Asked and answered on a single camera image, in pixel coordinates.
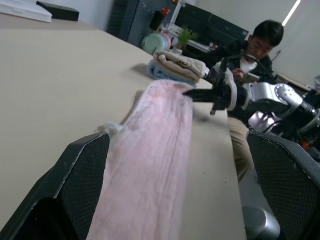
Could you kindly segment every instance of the black mesh panel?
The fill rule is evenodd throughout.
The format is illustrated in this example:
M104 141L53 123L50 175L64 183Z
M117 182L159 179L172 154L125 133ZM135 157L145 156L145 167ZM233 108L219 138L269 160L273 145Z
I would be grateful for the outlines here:
M98 204L109 138L100 137L81 152L58 196L79 240L85 240Z
M262 192L281 230L288 240L300 239L319 212L319 190L281 145L253 134L247 140Z

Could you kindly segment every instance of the mobile phone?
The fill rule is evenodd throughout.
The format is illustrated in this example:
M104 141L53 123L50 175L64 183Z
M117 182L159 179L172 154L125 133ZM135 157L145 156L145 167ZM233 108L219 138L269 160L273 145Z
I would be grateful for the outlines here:
M250 72L246 73L243 77L243 79L241 80L241 82L243 83L254 83L254 82L258 82L259 81L259 76L254 75Z

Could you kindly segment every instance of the plate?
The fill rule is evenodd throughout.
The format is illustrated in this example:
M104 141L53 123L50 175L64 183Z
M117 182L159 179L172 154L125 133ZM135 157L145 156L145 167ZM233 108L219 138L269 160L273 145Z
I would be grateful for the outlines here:
M168 47L169 47L169 42L168 42L168 39L165 37L165 36L163 36L160 32L158 33L162 38L163 38L163 40L164 40L164 43L165 43L165 46L164 46L164 50L166 50L166 51L168 51Z
M164 33L164 32L161 32L161 35L165 36L165 38L166 38L166 40L167 40L167 42L168 42L168 48L167 48L167 50L169 51L169 49L170 49L170 47L171 47L171 39L170 39L169 35L166 34L166 33Z
M166 46L165 40L160 34L151 33L142 40L141 47L148 53L153 55L155 51L164 50Z

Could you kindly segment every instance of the white box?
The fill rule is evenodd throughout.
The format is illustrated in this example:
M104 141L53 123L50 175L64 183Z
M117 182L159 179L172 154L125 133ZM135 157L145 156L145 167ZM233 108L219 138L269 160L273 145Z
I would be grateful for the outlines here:
M43 7L24 0L0 0L0 13L50 23L52 14Z
M24 2L27 2L27 3L31 3L31 4L36 4L37 3L37 0L23 0Z

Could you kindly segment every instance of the black hair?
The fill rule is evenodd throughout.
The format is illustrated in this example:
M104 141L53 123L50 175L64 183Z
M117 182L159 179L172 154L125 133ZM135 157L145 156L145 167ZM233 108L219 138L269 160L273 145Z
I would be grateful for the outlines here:
M254 29L252 36L267 40L273 47L275 47L280 44L284 36L284 27L280 22L266 20Z

